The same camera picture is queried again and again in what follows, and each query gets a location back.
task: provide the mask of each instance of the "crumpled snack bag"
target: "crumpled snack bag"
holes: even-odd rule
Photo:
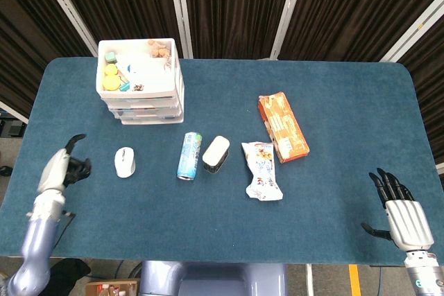
[[[242,143],[253,180],[246,188],[250,198],[260,201],[281,200],[284,196],[276,184],[273,144],[263,142]]]

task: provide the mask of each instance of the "white computer mouse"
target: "white computer mouse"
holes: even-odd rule
[[[116,152],[114,157],[117,175],[120,178],[130,177],[136,169],[134,160],[134,150],[130,147],[122,147]]]

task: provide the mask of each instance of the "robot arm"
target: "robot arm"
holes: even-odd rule
[[[407,253],[404,264],[417,296],[444,296],[444,274],[436,256],[428,252],[434,239],[421,204],[394,175],[380,168],[377,171],[381,179],[369,175],[386,211],[390,231],[375,230],[366,223],[361,226],[372,236],[393,241]]]
[[[49,282],[49,257],[56,241],[57,226],[65,205],[62,192],[89,176],[91,163],[71,157],[74,144],[85,138],[79,134],[71,138],[45,166],[38,186],[39,195],[29,219],[28,231],[22,246],[23,265],[8,282],[9,296],[37,296]]]

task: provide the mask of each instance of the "blue can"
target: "blue can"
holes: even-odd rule
[[[178,167],[178,178],[181,180],[193,180],[195,178],[201,143],[202,135],[200,133],[185,133]]]

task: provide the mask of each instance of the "table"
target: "table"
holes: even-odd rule
[[[122,125],[95,91],[96,58],[46,68],[0,210],[0,255],[20,253],[41,172],[74,134],[73,156],[92,174],[65,191],[77,214],[53,255],[101,259],[402,265],[404,254],[359,223],[388,228],[368,172],[396,174],[420,201],[444,257],[444,193],[409,72],[401,64],[181,60],[185,122]],[[245,194],[241,142],[269,141],[257,97],[284,91],[305,134],[307,157],[280,164],[279,202]],[[202,149],[221,134],[230,154],[213,175],[176,178],[184,133]],[[136,171],[119,179],[114,154],[135,149]]]

